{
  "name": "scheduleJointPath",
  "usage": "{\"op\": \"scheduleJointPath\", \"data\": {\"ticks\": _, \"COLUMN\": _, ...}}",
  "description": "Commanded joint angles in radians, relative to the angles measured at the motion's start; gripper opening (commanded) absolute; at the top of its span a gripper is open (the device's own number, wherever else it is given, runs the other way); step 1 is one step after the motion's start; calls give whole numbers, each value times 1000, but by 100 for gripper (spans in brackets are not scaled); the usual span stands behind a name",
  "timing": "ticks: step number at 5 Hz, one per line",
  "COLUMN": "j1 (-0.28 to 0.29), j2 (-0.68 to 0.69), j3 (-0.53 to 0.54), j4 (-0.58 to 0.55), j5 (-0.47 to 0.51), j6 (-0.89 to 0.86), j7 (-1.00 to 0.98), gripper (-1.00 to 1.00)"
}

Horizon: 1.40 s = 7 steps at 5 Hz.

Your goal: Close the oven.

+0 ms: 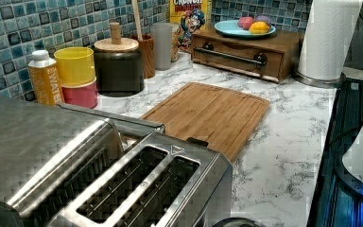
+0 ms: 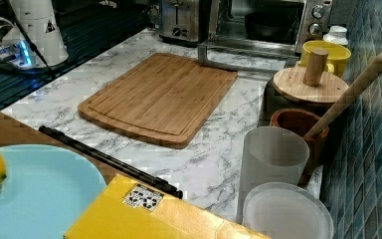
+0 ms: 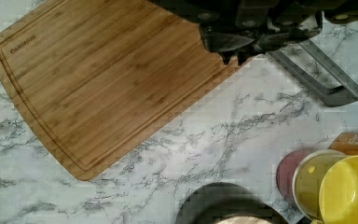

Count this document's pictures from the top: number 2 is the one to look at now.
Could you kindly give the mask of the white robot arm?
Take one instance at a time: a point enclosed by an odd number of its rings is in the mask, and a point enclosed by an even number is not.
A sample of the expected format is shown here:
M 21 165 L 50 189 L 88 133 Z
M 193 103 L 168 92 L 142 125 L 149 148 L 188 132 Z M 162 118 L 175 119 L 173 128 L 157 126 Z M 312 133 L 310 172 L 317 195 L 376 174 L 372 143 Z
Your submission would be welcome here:
M 57 66 L 69 54 L 55 19 L 52 0 L 8 0 L 10 16 L 0 16 L 0 60 L 20 69 Z

